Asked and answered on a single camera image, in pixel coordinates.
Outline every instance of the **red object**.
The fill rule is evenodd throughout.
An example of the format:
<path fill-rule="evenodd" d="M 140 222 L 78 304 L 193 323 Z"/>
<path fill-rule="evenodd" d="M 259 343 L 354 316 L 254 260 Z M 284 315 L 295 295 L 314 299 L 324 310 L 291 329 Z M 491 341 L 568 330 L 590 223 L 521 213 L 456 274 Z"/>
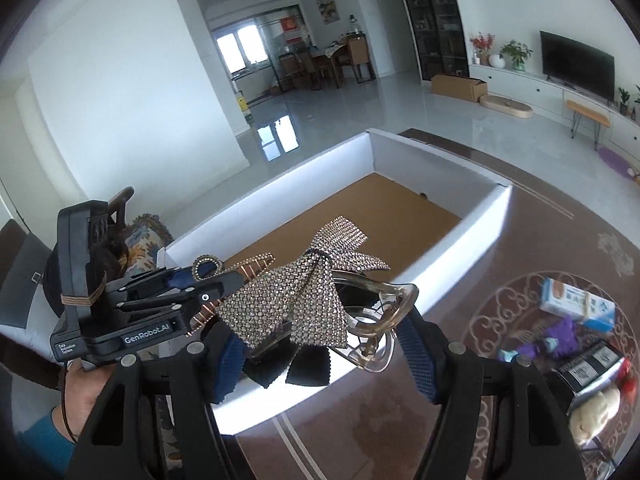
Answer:
<path fill-rule="evenodd" d="M 289 16 L 288 18 L 280 19 L 280 26 L 284 32 L 289 32 L 290 30 L 297 30 L 298 24 L 296 23 L 296 19 Z"/>
<path fill-rule="evenodd" d="M 623 381 L 626 378 L 626 375 L 629 373 L 629 370 L 631 370 L 631 361 L 629 361 L 629 359 L 625 357 L 625 359 L 622 361 L 622 364 L 620 365 L 620 370 L 618 370 L 616 382 L 619 383 L 620 381 Z"/>
<path fill-rule="evenodd" d="M 478 35 L 475 38 L 471 38 L 469 41 L 473 43 L 473 46 L 476 47 L 480 52 L 484 54 L 488 54 L 491 50 L 491 47 L 494 46 L 495 34 L 487 34 L 486 38 L 483 34 L 478 32 Z"/>
<path fill-rule="evenodd" d="M 636 405 L 636 395 L 638 394 L 638 379 L 635 377 L 626 378 L 620 384 L 620 396 L 628 402 L 630 406 Z"/>

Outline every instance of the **rhinestone bow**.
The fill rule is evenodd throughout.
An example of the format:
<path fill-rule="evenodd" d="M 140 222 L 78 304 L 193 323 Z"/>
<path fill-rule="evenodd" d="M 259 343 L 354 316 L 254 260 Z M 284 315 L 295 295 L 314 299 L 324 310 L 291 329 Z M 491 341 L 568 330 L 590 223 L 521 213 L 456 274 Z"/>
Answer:
<path fill-rule="evenodd" d="M 292 322 L 295 343 L 346 348 L 346 314 L 332 270 L 390 268 L 375 256 L 357 252 L 366 239 L 339 216 L 316 233 L 302 256 L 249 282 L 227 298 L 218 313 L 251 349 L 287 320 Z"/>

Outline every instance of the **purple mat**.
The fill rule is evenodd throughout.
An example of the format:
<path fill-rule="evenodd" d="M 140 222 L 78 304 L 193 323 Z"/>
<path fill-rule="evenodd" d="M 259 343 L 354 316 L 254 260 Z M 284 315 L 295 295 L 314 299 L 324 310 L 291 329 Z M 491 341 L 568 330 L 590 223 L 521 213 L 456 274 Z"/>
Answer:
<path fill-rule="evenodd" d="M 598 155 L 602 161 L 609 166 L 617 174 L 633 180 L 636 176 L 636 170 L 629 164 L 624 157 L 618 155 L 616 152 L 612 152 L 609 148 L 601 146 L 598 148 Z"/>

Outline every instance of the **white round vase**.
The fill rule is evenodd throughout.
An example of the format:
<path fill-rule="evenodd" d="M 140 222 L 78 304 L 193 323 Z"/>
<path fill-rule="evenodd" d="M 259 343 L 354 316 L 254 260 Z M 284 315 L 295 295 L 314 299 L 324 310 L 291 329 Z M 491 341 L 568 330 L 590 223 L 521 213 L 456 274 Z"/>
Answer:
<path fill-rule="evenodd" d="M 491 54 L 489 56 L 489 64 L 494 68 L 504 68 L 507 66 L 507 63 L 500 54 Z"/>

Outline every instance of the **human hand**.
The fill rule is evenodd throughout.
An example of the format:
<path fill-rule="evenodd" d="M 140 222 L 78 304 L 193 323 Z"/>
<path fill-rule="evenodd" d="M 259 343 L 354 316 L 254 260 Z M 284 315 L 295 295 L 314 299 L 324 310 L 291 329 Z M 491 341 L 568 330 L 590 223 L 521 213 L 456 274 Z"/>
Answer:
<path fill-rule="evenodd" d="M 71 363 L 65 379 L 65 409 L 66 421 L 76 440 L 114 369 L 115 365 L 108 365 L 85 371 L 80 359 Z M 61 406 L 53 410 L 51 418 L 58 432 L 67 440 L 73 441 L 66 430 Z"/>

